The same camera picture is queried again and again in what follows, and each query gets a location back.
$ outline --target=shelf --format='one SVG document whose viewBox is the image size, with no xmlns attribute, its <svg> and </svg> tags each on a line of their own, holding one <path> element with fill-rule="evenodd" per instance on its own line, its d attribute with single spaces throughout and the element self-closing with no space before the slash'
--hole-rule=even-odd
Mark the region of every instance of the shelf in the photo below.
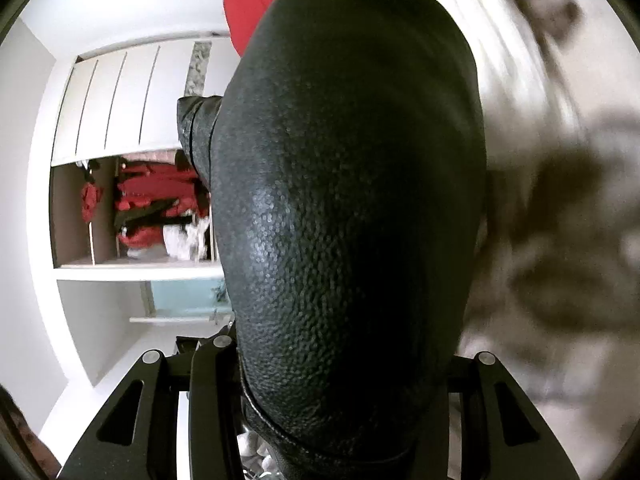
<svg viewBox="0 0 640 480">
<path fill-rule="evenodd" d="M 155 282 L 224 276 L 220 262 L 181 262 L 168 256 L 142 261 L 118 258 L 97 265 L 92 265 L 90 258 L 84 258 L 53 272 L 57 280 L 79 282 Z"/>
<path fill-rule="evenodd" d="M 156 310 L 148 316 L 132 316 L 129 322 L 148 324 L 183 324 L 183 323 L 211 323 L 224 319 L 228 322 L 233 310 L 230 304 L 212 308 L 184 308 L 178 312 L 173 310 Z"/>
</svg>

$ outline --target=light blue wall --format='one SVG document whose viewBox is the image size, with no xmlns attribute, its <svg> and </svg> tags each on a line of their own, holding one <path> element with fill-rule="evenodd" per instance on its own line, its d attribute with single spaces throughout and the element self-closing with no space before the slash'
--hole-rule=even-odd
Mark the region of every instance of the light blue wall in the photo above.
<svg viewBox="0 0 640 480">
<path fill-rule="evenodd" d="M 156 312 L 163 316 L 189 316 L 218 312 L 231 312 L 231 303 L 216 301 L 215 290 L 223 285 L 224 279 L 176 280 L 150 282 Z"/>
</svg>

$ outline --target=white wall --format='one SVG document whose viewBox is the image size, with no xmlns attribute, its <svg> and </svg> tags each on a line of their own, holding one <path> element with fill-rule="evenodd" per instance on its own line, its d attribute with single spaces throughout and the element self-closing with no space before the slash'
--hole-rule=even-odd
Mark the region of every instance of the white wall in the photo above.
<svg viewBox="0 0 640 480">
<path fill-rule="evenodd" d="M 557 61 L 578 110 L 586 123 L 612 110 L 637 116 L 638 47 L 606 0 L 575 1 L 582 12 L 580 25 Z"/>
<path fill-rule="evenodd" d="M 26 224 L 33 287 L 54 354 L 67 379 L 89 383 L 66 323 L 51 251 L 43 250 L 51 244 L 49 177 L 53 139 L 62 97 L 74 63 L 73 57 L 57 60 L 42 95 L 29 155 Z"/>
<path fill-rule="evenodd" d="M 222 0 L 31 0 L 21 17 L 57 59 L 140 38 L 228 32 Z"/>
<path fill-rule="evenodd" d="M 21 20 L 0 44 L 0 382 L 34 431 L 66 385 L 33 290 L 24 220 L 31 137 L 54 61 Z"/>
<path fill-rule="evenodd" d="M 87 377 L 97 384 L 145 328 L 140 282 L 58 282 L 66 322 Z"/>
</svg>

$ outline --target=white cloth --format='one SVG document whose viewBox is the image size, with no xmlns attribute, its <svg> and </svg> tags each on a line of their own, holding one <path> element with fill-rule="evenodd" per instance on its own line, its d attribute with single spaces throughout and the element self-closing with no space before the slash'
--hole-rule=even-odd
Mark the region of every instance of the white cloth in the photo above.
<svg viewBox="0 0 640 480">
<path fill-rule="evenodd" d="M 207 254 L 204 234 L 210 225 L 209 217 L 196 220 L 186 226 L 165 225 L 162 228 L 164 246 L 169 256 L 181 261 L 199 262 Z"/>
<path fill-rule="evenodd" d="M 255 431 L 245 431 L 236 436 L 238 440 L 238 451 L 240 456 L 254 456 L 258 453 L 258 434 Z"/>
</svg>

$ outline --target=black metal bracket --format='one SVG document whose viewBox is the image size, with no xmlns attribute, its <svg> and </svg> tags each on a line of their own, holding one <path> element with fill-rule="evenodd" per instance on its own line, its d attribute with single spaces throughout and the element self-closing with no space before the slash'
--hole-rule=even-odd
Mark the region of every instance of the black metal bracket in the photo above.
<svg viewBox="0 0 640 480">
<path fill-rule="evenodd" d="M 180 339 L 178 353 L 149 350 L 124 377 L 79 440 L 61 480 L 175 480 L 178 393 L 190 395 L 193 480 L 242 480 L 236 443 L 241 387 L 235 330 L 204 341 Z M 564 449 L 533 403 L 489 352 L 454 357 L 415 457 L 411 478 L 446 470 L 447 392 L 462 400 L 462 480 L 578 480 Z M 436 474 L 430 478 L 439 478 Z"/>
<path fill-rule="evenodd" d="M 578 480 L 556 436 L 495 355 L 454 357 L 448 390 L 462 400 L 462 480 Z"/>
<path fill-rule="evenodd" d="M 192 480 L 241 480 L 235 328 L 165 357 L 145 352 L 72 451 L 61 480 L 175 480 L 178 394 L 189 392 Z"/>
</svg>

